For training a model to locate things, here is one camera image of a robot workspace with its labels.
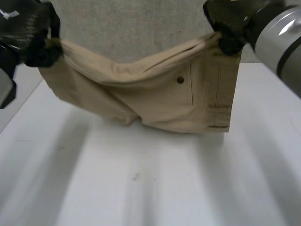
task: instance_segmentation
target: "brown button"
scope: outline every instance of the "brown button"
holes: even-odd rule
[[[184,82],[184,78],[183,78],[183,77],[179,77],[179,78],[177,79],[177,82],[178,82],[179,84],[182,84],[182,83]]]

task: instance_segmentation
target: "black glove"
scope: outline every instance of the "black glove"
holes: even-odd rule
[[[226,55],[236,54],[246,43],[252,42],[254,27],[260,30],[257,27],[261,26],[255,16],[265,8],[269,9],[259,19],[264,26],[284,11],[285,0],[208,0],[203,5],[214,31],[222,33],[219,47]]]
[[[60,19],[50,2],[0,2],[0,45],[15,52],[18,63],[31,67],[50,67],[59,58],[61,47],[46,47],[49,28],[51,37],[59,38]]]

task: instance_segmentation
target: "stitching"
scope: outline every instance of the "stitching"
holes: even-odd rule
[[[193,105],[193,88],[192,88],[192,84],[193,84],[193,77],[192,77],[192,72],[191,72],[191,60],[189,61],[189,67],[190,67],[190,85],[191,85],[191,105]]]
[[[218,106],[218,94],[219,94],[219,90],[218,90],[218,88],[219,88],[219,86],[220,86],[220,82],[221,82],[221,72],[222,72],[222,70],[221,70],[221,64],[219,64],[219,67],[218,67],[218,78],[217,78],[217,87],[216,87],[216,97],[215,97],[215,107],[217,107]],[[214,113],[214,125],[216,126],[216,117],[217,117],[217,113]]]
[[[189,81],[189,77],[188,77],[188,67],[185,64],[185,79],[186,79],[186,105],[189,105],[189,95],[190,93],[188,93],[188,81]]]

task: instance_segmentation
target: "white surface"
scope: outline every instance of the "white surface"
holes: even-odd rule
[[[299,226],[301,102],[242,64],[230,133],[104,121],[42,82],[0,134],[0,226]]]
[[[42,81],[41,74],[37,68],[19,65],[16,68],[14,80],[18,86],[16,99],[5,109],[0,109],[0,132],[7,126],[27,98]]]

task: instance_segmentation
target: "garment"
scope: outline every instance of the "garment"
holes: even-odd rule
[[[60,99],[123,124],[141,118],[180,133],[228,132],[240,54],[224,55],[219,38],[211,34],[132,64],[51,40],[64,55],[40,73]]]

